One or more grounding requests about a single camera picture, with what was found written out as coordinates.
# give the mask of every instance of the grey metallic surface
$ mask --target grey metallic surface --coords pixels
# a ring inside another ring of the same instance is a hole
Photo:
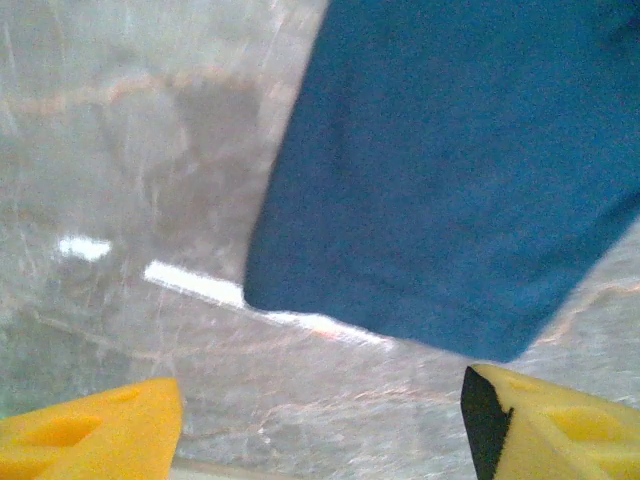
[[[0,416],[176,375],[183,456],[474,478],[468,359],[238,300],[323,8],[0,0]],[[69,247],[78,236],[110,250],[87,259]],[[640,407],[639,248],[640,225],[509,367]],[[189,293],[150,275],[154,261],[210,278]]]

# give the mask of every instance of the floor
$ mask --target floor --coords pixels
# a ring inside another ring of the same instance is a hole
[[[253,222],[324,0],[0,0],[0,417],[158,375],[178,454],[473,479],[469,359],[265,314]],[[640,407],[640,224],[509,368]]]

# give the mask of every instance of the blue fabric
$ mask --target blue fabric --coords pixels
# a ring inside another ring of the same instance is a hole
[[[516,358],[638,214],[639,25],[622,0],[334,0],[246,301]]]

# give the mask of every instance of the sponge hole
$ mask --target sponge hole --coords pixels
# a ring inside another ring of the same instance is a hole
[[[127,388],[122,391],[112,393],[106,398],[106,401],[109,403],[125,403],[133,400],[138,395],[140,395],[140,390],[137,388]]]
[[[30,447],[73,447],[102,423],[99,417],[56,418],[28,432],[17,443]]]
[[[614,417],[592,407],[572,407],[546,412],[574,442],[628,442],[633,435]]]
[[[520,390],[522,392],[540,393],[542,389],[538,385],[527,382],[526,380],[519,380],[516,378],[509,379],[509,386],[514,390]]]

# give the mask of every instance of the black foam edge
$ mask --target black foam edge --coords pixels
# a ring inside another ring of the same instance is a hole
[[[495,387],[473,367],[465,371],[460,407],[478,480],[493,480],[513,408],[502,411]]]

